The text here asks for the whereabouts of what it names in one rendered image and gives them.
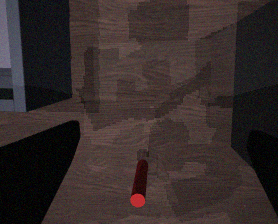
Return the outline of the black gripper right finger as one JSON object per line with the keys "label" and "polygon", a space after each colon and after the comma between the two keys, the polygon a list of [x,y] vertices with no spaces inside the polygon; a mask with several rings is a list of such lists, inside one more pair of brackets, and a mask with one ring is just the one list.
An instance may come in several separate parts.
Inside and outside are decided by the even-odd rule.
{"label": "black gripper right finger", "polygon": [[247,150],[257,177],[278,216],[278,138],[252,130]]}

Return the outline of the red peg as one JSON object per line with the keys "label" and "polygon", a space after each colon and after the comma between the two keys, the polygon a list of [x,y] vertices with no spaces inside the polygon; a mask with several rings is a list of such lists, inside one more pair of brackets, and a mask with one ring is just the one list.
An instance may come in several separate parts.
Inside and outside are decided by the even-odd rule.
{"label": "red peg", "polygon": [[143,159],[139,160],[130,199],[131,204],[135,207],[142,207],[145,204],[147,172],[148,162]]}

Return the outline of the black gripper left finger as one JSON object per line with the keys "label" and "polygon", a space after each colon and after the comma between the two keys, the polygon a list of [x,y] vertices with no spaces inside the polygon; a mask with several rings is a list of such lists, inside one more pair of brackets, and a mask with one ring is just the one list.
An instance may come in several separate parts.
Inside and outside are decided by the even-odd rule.
{"label": "black gripper left finger", "polygon": [[80,140],[71,120],[0,147],[0,224],[41,224]]}

